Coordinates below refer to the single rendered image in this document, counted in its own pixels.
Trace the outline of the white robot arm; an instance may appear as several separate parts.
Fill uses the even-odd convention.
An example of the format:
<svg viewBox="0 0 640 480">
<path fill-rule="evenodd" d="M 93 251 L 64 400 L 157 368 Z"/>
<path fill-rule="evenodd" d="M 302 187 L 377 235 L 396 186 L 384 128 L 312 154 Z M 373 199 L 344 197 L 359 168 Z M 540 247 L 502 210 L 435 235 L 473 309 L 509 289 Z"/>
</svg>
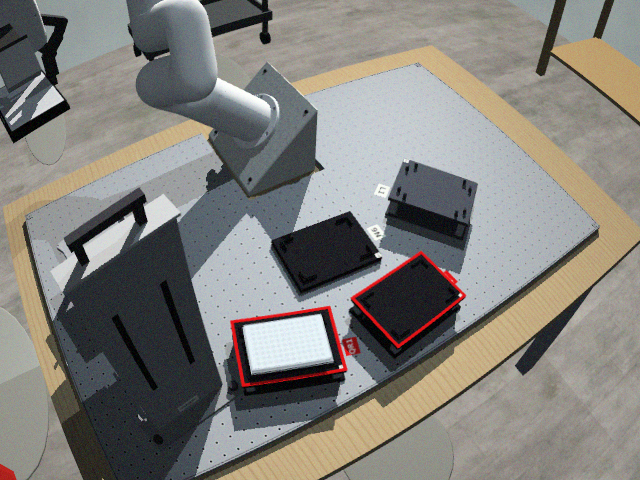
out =
<svg viewBox="0 0 640 480">
<path fill-rule="evenodd" d="M 126 2 L 137 48 L 170 51 L 138 73 L 136 91 L 144 103 L 231 135 L 246 150 L 257 149 L 272 137 L 280 119 L 278 102 L 217 78 L 209 19 L 198 0 Z M 20 38 L 10 23 L 1 27 L 0 74 L 8 93 L 41 71 L 27 34 Z"/>
</svg>

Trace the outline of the dark grey rectangular nest with corner posts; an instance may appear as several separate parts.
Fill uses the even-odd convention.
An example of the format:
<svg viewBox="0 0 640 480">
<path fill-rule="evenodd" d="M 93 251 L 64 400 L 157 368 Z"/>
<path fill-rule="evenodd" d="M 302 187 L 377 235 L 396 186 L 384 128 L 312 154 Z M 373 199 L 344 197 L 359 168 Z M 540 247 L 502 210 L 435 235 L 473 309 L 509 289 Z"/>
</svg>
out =
<svg viewBox="0 0 640 480">
<path fill-rule="evenodd" d="M 385 215 L 463 241 L 477 186 L 476 182 L 404 158 Z"/>
</svg>

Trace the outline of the black rectangular nest with red border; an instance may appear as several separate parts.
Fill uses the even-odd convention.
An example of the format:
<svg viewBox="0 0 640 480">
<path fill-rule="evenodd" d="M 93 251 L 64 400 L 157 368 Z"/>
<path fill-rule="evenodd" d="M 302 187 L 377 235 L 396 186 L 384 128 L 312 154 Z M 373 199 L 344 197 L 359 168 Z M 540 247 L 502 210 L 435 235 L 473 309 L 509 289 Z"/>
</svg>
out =
<svg viewBox="0 0 640 480">
<path fill-rule="evenodd" d="M 315 314 L 322 315 L 334 363 L 273 373 L 251 375 L 242 328 L 243 325 L 252 323 L 263 323 L 287 318 L 290 319 Z M 347 372 L 347 367 L 330 306 L 254 318 L 231 320 L 230 322 L 242 388 L 245 389 L 245 396 L 311 387 L 345 380 L 344 373 Z"/>
<path fill-rule="evenodd" d="M 352 296 L 349 311 L 395 359 L 459 310 L 465 297 L 420 251 Z"/>
</svg>

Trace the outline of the white microplate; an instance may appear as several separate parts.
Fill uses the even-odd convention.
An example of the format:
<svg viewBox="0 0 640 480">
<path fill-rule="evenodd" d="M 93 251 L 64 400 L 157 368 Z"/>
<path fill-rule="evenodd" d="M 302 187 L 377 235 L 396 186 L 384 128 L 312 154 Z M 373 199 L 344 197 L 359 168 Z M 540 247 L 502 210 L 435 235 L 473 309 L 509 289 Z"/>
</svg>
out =
<svg viewBox="0 0 640 480">
<path fill-rule="evenodd" d="M 321 314 L 242 328 L 251 375 L 334 363 Z"/>
</svg>

